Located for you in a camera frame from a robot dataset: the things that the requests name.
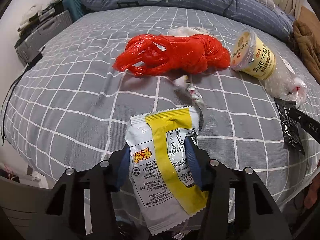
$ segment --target yellow and white snack bag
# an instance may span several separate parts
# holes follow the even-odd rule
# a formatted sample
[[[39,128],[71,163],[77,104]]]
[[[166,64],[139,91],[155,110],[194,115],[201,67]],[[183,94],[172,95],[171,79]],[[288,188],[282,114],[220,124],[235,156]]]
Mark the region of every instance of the yellow and white snack bag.
[[[128,123],[125,135],[125,140],[130,147],[131,153],[129,179],[132,183],[142,215],[152,235],[158,234],[184,222],[194,213],[204,208],[206,202],[206,199],[202,197],[202,192],[200,192],[200,198],[203,200],[204,204],[201,205],[200,208],[198,208],[198,203],[201,201],[192,199],[196,194],[185,195],[183,196],[183,199],[189,199],[191,201],[195,200],[197,206],[196,208],[190,209],[194,212],[186,212],[181,205],[181,201],[178,201],[172,194],[163,179],[163,176],[166,179],[169,179],[168,184],[171,186],[180,183],[178,184],[179,187],[183,186],[190,190],[196,188],[193,183],[190,168],[186,163],[184,137],[187,134],[193,134],[198,130],[199,113],[193,106],[181,109],[184,114],[190,112],[189,119],[186,119],[187,123],[185,124],[184,121],[182,121],[178,125],[181,126],[180,131],[179,129],[174,129],[175,131],[172,131],[167,135],[164,133],[165,147],[162,148],[167,149],[168,147],[169,152],[172,153],[171,158],[169,158],[167,153],[167,156],[163,156],[164,152],[162,152],[159,154],[159,159],[158,152],[155,150],[152,127],[153,129],[156,127],[161,129],[161,127],[158,127],[158,124],[155,123],[157,114],[159,114],[158,117],[162,118],[165,113],[170,113],[179,109],[160,111],[150,115],[141,114],[132,116]],[[170,146],[166,143],[167,138],[170,140]],[[163,171],[160,171],[160,168],[158,167],[159,160],[162,167],[170,166],[170,168],[168,170],[164,168]]]
[[[207,192],[194,184],[187,163],[184,139],[199,130],[199,112],[194,106],[148,114],[156,161],[167,187],[183,209],[194,215],[207,202]]]

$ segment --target crumpled plastic bag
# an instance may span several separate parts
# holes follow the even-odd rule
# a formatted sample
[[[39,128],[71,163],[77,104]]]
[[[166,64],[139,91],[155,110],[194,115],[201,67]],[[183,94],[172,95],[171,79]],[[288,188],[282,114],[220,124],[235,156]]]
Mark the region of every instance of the crumpled plastic bag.
[[[128,69],[135,76],[160,75],[172,69],[195,74],[208,67],[225,69],[230,66],[230,53],[216,38],[196,34],[190,37],[142,34],[132,38],[118,56],[113,68]]]
[[[202,27],[178,27],[176,29],[169,29],[168,35],[170,36],[175,36],[175,37],[189,37],[195,34],[205,34],[205,35],[210,35],[216,39],[218,39],[216,36],[214,36],[213,33],[208,31],[205,28]]]

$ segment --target brown jacket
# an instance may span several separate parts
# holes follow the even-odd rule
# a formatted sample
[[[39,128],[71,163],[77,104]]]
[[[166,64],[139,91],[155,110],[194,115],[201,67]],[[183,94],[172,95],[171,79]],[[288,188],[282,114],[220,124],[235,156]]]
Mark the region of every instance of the brown jacket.
[[[301,21],[293,23],[293,35],[300,49],[301,60],[320,84],[320,45],[310,28]]]

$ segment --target metal screw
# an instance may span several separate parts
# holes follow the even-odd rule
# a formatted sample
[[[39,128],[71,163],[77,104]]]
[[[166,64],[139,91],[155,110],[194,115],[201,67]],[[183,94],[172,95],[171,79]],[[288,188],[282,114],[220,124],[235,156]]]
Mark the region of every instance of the metal screw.
[[[73,174],[74,172],[75,172],[75,170],[74,170],[73,168],[69,168],[69,169],[66,170],[66,174],[67,174],[67,175],[71,175],[71,174]]]
[[[110,164],[110,162],[108,162],[108,161],[102,161],[102,162],[100,162],[100,166],[101,166],[102,168],[108,167],[109,164]]]
[[[247,167],[244,169],[244,171],[248,174],[252,174],[253,173],[253,169],[251,169],[250,167]]]
[[[210,165],[217,167],[219,165],[219,162],[217,160],[210,160]]]

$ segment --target wall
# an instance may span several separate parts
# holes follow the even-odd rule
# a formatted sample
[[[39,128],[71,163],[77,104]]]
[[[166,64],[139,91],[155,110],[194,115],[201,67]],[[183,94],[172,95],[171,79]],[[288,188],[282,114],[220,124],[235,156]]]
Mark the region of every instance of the wall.
[[[302,5],[304,7],[306,7],[308,10],[312,11],[313,13],[315,13],[307,0],[304,0]]]
[[[51,0],[12,0],[0,19],[0,104],[11,83],[23,70],[23,65],[17,57],[14,45],[19,38],[17,29],[23,14],[38,3],[44,5]],[[4,163],[16,172],[25,172],[27,164],[7,142],[0,146],[0,163]]]

